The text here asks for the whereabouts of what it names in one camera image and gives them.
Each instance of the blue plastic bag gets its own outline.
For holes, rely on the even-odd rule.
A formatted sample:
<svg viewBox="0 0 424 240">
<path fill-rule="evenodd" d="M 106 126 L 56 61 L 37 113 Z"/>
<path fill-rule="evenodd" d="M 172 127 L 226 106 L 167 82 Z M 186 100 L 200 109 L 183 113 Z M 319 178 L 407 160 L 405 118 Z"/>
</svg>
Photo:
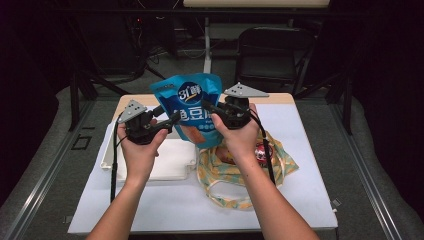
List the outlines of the blue plastic bag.
<svg viewBox="0 0 424 240">
<path fill-rule="evenodd" d="M 168 116 L 180 111 L 181 120 L 175 129 L 182 140 L 201 149 L 221 143 L 222 135 L 215 129 L 210 113 L 201 106 L 202 99 L 217 105 L 222 92 L 221 78 L 206 73 L 176 75 L 150 85 L 150 90 Z"/>
</svg>

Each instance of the white tabletop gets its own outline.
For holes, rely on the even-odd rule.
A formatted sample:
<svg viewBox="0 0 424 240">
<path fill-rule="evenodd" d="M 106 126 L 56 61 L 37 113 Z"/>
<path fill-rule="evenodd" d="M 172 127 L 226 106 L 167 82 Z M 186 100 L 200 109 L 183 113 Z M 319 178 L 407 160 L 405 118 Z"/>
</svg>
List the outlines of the white tabletop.
<svg viewBox="0 0 424 240">
<path fill-rule="evenodd" d="M 265 129 L 283 143 L 299 170 L 288 175 L 282 194 L 314 229 L 337 227 L 337 219 L 312 153 L 295 104 L 257 104 Z M 90 174 L 68 232 L 87 234 L 109 205 L 110 172 L 100 168 L 104 144 Z M 187 233 L 259 230 L 253 209 L 234 210 L 217 206 L 206 197 L 196 173 L 182 181 L 149 182 L 143 192 L 131 231 L 141 233 Z"/>
</svg>

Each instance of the black backdrop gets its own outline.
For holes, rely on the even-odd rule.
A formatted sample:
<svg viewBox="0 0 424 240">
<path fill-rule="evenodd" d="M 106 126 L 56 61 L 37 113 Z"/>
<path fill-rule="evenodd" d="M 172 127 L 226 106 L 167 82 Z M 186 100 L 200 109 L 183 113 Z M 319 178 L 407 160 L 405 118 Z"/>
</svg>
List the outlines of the black backdrop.
<svg viewBox="0 0 424 240">
<path fill-rule="evenodd" d="M 354 79 L 383 168 L 424 220 L 424 12 L 404 1 L 393 12 Z"/>
<path fill-rule="evenodd" d="M 32 35 L 30 27 L 34 25 L 19 36 L 11 21 L 6 21 L 0 13 L 0 204 L 19 181 L 49 130 L 58 107 L 55 97 L 58 88 L 53 87 L 59 86 L 60 77 L 66 78 L 66 75 L 59 75 L 64 71 L 59 70 L 60 61 L 54 62 L 57 56 L 43 61 L 49 55 L 47 52 L 35 61 L 31 53 L 47 49 L 36 37 L 43 35 Z M 56 74 L 57 81 L 48 80 Z"/>
</svg>

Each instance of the patterned bag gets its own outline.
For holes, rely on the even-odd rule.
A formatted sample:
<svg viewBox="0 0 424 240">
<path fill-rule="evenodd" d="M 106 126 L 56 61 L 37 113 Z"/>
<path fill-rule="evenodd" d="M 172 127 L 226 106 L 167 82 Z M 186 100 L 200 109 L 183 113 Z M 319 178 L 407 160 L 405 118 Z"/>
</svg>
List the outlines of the patterned bag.
<svg viewBox="0 0 424 240">
<path fill-rule="evenodd" d="M 299 168 L 295 161 L 287 154 L 281 142 L 266 133 L 269 140 L 269 149 L 271 163 L 274 170 L 275 183 L 278 186 L 283 184 L 284 177 Z M 261 165 L 264 172 L 268 174 L 266 166 L 265 151 L 262 135 L 259 134 L 256 143 L 256 157 L 258 164 Z M 200 184 L 206 191 L 206 195 L 216 204 L 225 208 L 245 209 L 252 206 L 249 197 L 242 199 L 230 199 L 228 197 L 214 196 L 211 188 L 218 182 L 226 182 L 244 186 L 243 177 L 233 161 L 233 156 L 228 151 L 225 140 L 216 147 L 202 149 L 200 152 L 199 163 L 197 166 L 197 177 Z"/>
</svg>

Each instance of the wire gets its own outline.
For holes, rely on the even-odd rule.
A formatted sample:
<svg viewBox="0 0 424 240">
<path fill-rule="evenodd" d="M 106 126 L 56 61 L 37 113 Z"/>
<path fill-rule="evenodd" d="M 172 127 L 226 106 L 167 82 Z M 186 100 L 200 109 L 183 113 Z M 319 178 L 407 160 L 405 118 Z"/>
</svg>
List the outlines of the wire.
<svg viewBox="0 0 424 240">
<path fill-rule="evenodd" d="M 205 35 L 205 30 L 202 28 L 202 25 L 200 25 L 199 20 L 197 18 L 195 19 L 196 19 L 197 25 L 199 25 L 200 31 L 202 31 L 203 35 Z"/>
<path fill-rule="evenodd" d="M 161 50 L 161 47 L 156 47 L 154 49 L 152 49 L 151 51 L 149 51 L 149 60 L 150 62 L 158 65 L 159 64 L 159 50 Z"/>
<path fill-rule="evenodd" d="M 183 49 L 182 51 L 183 51 L 184 55 L 186 55 L 188 58 L 191 58 L 191 59 L 199 58 L 199 57 L 203 56 L 205 54 L 205 52 L 206 52 L 206 50 L 196 50 L 196 51 L 202 51 L 202 52 L 200 54 L 196 55 L 196 56 L 191 56 L 190 54 L 187 54 L 187 52 L 188 51 L 193 51 L 193 50 L 185 50 L 185 49 Z"/>
<path fill-rule="evenodd" d="M 141 35 L 143 34 L 143 31 L 142 30 L 140 30 L 140 34 L 138 35 L 138 39 L 137 39 L 137 45 L 138 45 L 138 47 L 139 48 L 141 48 Z"/>
<path fill-rule="evenodd" d="M 140 0 L 137 0 L 137 2 L 143 7 L 143 8 L 146 8 L 142 3 L 141 3 L 141 1 Z"/>
<path fill-rule="evenodd" d="M 123 137 L 123 138 L 122 138 L 122 139 L 118 142 L 118 144 L 116 144 L 115 148 L 119 147 L 119 145 L 121 144 L 121 142 L 122 142 L 122 141 L 124 141 L 124 139 L 125 139 L 125 138 L 127 138 L 127 137 L 128 137 L 128 136 Z"/>
<path fill-rule="evenodd" d="M 174 6 L 172 7 L 172 9 L 175 9 L 175 7 L 177 6 L 177 4 L 180 2 L 180 0 L 177 0 L 174 4 Z"/>
<path fill-rule="evenodd" d="M 266 135 L 266 131 L 264 129 L 264 127 L 261 124 L 261 121 L 259 120 L 258 114 L 253 111 L 252 109 L 249 109 L 250 113 L 250 117 L 258 124 L 261 132 L 262 132 L 262 141 L 264 144 L 264 150 L 265 150 L 265 156 L 266 156 L 266 165 L 268 167 L 268 173 L 269 173 L 269 178 L 271 179 L 272 183 L 275 184 L 275 177 L 274 177 L 274 170 L 272 168 L 272 162 L 271 162 L 271 154 L 269 153 L 269 141 L 268 141 L 268 137 Z"/>
<path fill-rule="evenodd" d="M 118 153 L 116 145 L 116 137 L 118 136 L 118 119 L 121 117 L 122 113 L 119 114 L 118 118 L 115 121 L 115 128 L 113 129 L 113 163 L 112 163 L 112 174 L 110 179 L 110 202 L 113 202 L 116 195 L 116 173 L 118 172 Z"/>
</svg>

